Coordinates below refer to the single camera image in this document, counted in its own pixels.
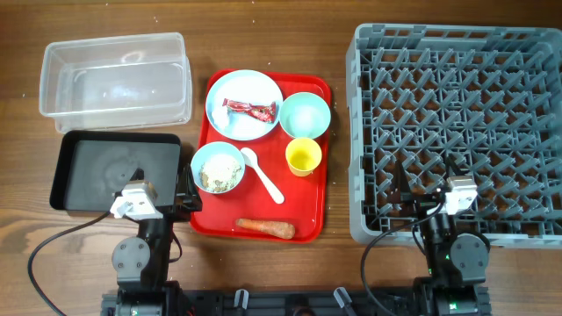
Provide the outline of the mint green bowl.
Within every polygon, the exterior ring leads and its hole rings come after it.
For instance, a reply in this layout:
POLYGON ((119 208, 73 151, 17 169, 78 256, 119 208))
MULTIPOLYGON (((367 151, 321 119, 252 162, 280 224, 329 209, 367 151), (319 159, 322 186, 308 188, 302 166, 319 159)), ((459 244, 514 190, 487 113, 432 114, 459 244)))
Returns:
POLYGON ((290 95, 279 112, 279 123, 292 138, 317 139, 327 131, 330 122, 327 102, 311 92, 290 95))

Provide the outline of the yellow plastic cup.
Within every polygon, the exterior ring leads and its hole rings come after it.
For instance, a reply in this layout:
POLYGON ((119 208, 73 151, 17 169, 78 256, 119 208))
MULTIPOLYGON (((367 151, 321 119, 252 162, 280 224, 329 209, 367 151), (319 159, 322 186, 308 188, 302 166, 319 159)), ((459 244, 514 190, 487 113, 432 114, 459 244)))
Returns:
POLYGON ((285 159, 295 176, 304 177, 311 174, 320 165, 321 158, 321 147, 313 139, 293 139, 285 149, 285 159))

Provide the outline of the red snack wrapper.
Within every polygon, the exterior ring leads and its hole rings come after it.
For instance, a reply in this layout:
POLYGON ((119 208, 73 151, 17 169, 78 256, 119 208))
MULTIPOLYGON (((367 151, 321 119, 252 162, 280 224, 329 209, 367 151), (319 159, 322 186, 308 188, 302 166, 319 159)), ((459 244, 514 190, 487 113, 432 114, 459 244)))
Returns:
POLYGON ((277 115, 277 104, 273 101, 269 105, 256 105, 225 98, 223 106, 230 111, 242 113, 264 123, 273 123, 277 115))

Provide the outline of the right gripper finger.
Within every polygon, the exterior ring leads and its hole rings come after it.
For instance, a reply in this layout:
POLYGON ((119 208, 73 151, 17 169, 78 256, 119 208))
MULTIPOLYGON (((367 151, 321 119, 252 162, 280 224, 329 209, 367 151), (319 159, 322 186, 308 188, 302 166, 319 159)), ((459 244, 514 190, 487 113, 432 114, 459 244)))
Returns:
POLYGON ((447 180, 448 178, 450 178, 452 176, 461 176, 462 175, 462 170, 455 163, 453 155, 447 155, 444 158, 444 164, 445 164, 445 178, 444 178, 445 180, 447 180))
POLYGON ((393 181, 392 181, 393 197, 411 197, 412 191, 407 180, 406 172, 401 162, 394 164, 393 181))

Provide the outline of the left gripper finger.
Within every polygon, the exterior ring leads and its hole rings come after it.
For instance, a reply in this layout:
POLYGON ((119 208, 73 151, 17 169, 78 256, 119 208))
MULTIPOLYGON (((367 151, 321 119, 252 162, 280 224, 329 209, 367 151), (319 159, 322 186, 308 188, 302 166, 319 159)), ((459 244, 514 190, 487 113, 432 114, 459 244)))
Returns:
POLYGON ((124 191, 128 186, 141 183, 144 183, 144 170, 137 168, 121 191, 124 191))
POLYGON ((198 195, 198 187, 194 182, 191 165, 186 163, 178 172, 176 184, 177 198, 192 198, 198 195))

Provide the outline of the white tissue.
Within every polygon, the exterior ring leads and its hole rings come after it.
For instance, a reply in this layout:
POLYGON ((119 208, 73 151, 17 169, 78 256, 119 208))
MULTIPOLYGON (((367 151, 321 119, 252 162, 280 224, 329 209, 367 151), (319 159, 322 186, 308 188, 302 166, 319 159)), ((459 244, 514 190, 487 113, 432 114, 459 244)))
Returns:
POLYGON ((213 121, 220 130, 224 130, 229 126, 229 109, 227 106, 216 107, 212 112, 213 121))

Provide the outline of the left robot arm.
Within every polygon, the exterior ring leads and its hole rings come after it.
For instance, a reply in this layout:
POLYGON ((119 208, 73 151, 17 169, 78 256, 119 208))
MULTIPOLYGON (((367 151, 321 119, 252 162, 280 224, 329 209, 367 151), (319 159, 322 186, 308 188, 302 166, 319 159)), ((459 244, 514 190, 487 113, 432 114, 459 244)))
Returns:
POLYGON ((176 222, 188 222, 202 210, 202 200, 191 167, 185 165, 176 179, 171 205, 156 206, 155 186, 147 181, 143 169, 136 169, 124 188, 114 193, 110 209, 116 219, 138 224, 134 237, 121 241, 113 250, 112 266, 117 272, 118 291, 103 297, 103 316, 119 315, 194 315, 195 305, 179 282, 168 279, 174 262, 170 248, 177 240, 176 222))

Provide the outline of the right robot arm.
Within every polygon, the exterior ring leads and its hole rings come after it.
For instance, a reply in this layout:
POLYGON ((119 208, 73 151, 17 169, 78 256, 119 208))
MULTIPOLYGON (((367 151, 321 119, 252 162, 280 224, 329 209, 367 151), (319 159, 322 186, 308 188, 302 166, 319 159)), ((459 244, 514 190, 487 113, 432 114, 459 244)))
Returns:
POLYGON ((469 210, 478 196, 472 175, 449 155, 445 183, 434 193, 415 193, 401 163, 393 171, 390 201, 414 215, 423 242, 429 277, 414 280, 413 296, 420 315, 490 315, 486 287, 490 241, 482 233, 462 231, 455 216, 469 210))

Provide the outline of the rice and peanut leftovers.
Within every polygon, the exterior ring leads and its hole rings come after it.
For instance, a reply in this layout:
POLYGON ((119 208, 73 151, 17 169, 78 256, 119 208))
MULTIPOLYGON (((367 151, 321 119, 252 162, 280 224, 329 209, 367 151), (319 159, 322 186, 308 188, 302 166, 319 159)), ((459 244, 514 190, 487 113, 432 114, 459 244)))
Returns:
POLYGON ((241 164, 230 154, 211 156, 199 171, 206 191, 222 193, 233 189, 241 178, 241 164))

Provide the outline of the light blue bowl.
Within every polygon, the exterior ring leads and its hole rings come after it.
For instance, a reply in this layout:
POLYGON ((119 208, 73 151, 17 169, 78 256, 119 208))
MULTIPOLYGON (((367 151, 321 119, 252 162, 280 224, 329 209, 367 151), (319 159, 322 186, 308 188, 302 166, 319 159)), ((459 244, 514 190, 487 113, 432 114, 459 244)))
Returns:
POLYGON ((206 191, 203 188, 202 183, 201 183, 201 178, 200 178, 200 175, 199 175, 199 171, 201 170, 202 165, 211 156, 213 156, 215 154, 230 154, 241 164, 242 174, 241 174, 241 178, 240 178, 239 182, 237 183, 237 185, 241 182, 241 180, 244 176, 244 173, 245 173, 245 162, 242 158, 241 151, 237 147, 235 147, 234 145, 232 145, 230 143, 227 143, 227 142, 223 142, 223 141, 215 141, 215 142, 211 142, 211 143, 208 143, 208 144, 202 146, 202 148, 200 148, 192 157, 191 170, 192 170, 192 174, 194 176, 195 184, 201 190, 203 190, 207 193, 212 193, 212 192, 206 191))

